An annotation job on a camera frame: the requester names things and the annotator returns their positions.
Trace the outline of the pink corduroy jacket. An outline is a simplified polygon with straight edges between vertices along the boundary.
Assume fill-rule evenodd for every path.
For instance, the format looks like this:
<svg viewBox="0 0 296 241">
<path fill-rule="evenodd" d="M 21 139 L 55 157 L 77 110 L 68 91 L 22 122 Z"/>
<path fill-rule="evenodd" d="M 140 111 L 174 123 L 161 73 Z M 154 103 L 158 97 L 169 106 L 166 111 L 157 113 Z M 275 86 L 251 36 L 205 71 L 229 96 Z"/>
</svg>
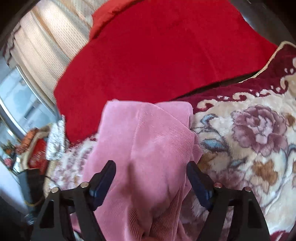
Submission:
<svg viewBox="0 0 296 241">
<path fill-rule="evenodd" d="M 109 192 L 94 213 L 107 240 L 188 240 L 180 220 L 191 189 L 186 166 L 202 156 L 192 115 L 183 101 L 106 103 L 82 181 L 107 161 L 116 163 Z"/>
</svg>

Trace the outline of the red cushion with beige trim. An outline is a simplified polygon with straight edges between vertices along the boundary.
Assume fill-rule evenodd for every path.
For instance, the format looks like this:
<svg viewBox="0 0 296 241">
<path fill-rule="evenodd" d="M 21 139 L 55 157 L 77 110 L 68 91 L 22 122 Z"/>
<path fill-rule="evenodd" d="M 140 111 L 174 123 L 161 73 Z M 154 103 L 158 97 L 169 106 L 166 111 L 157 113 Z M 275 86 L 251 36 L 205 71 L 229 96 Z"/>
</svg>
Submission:
<svg viewBox="0 0 296 241">
<path fill-rule="evenodd" d="M 26 149 L 20 145 L 19 151 L 21 154 L 20 161 L 22 169 L 39 169 L 41 175 L 46 173 L 48 160 L 46 159 L 47 142 L 45 139 L 50 132 L 50 125 L 38 128 L 39 131 L 34 136 L 30 146 Z"/>
</svg>

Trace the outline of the white speckled cloth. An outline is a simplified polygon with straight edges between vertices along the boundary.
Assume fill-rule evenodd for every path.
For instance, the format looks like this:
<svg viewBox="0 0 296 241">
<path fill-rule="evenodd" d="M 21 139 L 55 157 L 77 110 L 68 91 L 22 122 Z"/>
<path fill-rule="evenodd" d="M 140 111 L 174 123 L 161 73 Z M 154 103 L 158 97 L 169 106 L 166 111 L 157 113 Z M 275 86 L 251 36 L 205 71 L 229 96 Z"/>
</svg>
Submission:
<svg viewBox="0 0 296 241">
<path fill-rule="evenodd" d="M 53 123 L 47 140 L 46 159 L 48 161 L 60 160 L 67 146 L 65 135 L 65 116 Z"/>
</svg>

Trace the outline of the orange patterned cloth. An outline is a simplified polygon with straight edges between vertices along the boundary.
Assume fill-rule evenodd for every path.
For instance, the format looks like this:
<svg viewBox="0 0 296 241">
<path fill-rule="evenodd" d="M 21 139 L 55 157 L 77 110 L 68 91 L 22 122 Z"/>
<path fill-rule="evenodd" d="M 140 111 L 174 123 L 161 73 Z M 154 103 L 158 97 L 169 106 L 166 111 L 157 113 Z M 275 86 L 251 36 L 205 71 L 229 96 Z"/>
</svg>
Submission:
<svg viewBox="0 0 296 241">
<path fill-rule="evenodd" d="M 26 149 L 30 146 L 34 136 L 36 135 L 36 133 L 38 131 L 39 131 L 38 128 L 33 128 L 27 132 L 27 134 L 24 136 L 24 138 L 22 139 L 22 142 L 21 142 L 22 148 Z"/>
</svg>

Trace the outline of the white wardrobe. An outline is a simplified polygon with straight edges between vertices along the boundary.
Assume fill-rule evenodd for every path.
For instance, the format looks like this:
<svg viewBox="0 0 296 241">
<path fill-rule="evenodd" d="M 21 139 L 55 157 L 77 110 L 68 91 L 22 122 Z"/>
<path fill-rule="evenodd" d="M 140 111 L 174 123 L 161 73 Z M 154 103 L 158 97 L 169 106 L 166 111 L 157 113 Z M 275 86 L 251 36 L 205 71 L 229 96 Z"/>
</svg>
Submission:
<svg viewBox="0 0 296 241">
<path fill-rule="evenodd" d="M 1 57 L 1 117 L 10 133 L 22 139 L 33 128 L 41 128 L 57 120 L 19 66 L 10 68 Z"/>
</svg>

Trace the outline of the beige curtain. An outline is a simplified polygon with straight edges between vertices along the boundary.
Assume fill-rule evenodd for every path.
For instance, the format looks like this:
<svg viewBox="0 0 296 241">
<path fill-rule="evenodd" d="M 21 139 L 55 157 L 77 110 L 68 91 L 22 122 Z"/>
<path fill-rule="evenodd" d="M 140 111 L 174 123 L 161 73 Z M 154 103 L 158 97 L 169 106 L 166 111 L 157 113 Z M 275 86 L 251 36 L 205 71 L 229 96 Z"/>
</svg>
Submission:
<svg viewBox="0 0 296 241">
<path fill-rule="evenodd" d="M 20 66 L 49 106 L 69 63 L 88 43 L 92 15 L 105 1 L 39 1 L 16 24 L 4 46 L 10 68 Z"/>
</svg>

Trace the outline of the red blanket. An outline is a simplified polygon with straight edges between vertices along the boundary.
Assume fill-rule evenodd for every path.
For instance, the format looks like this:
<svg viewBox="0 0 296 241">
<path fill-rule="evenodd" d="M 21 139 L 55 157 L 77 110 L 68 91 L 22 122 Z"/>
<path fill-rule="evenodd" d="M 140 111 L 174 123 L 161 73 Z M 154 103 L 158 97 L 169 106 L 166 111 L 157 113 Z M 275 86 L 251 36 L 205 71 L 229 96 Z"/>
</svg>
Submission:
<svg viewBox="0 0 296 241">
<path fill-rule="evenodd" d="M 68 65 L 54 91 L 72 143 L 112 99 L 157 103 L 260 70 L 276 50 L 229 1 L 139 1 Z"/>
</svg>

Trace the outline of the red pillow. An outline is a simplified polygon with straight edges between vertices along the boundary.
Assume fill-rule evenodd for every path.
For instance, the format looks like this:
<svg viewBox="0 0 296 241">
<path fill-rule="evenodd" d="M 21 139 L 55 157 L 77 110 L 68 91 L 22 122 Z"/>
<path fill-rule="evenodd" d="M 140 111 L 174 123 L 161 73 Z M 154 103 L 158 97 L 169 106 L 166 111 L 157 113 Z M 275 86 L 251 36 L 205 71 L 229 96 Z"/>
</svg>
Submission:
<svg viewBox="0 0 296 241">
<path fill-rule="evenodd" d="M 89 40 L 96 38 L 104 26 L 115 16 L 138 2 L 137 0 L 109 0 L 105 2 L 92 15 L 93 26 L 90 30 Z"/>
</svg>

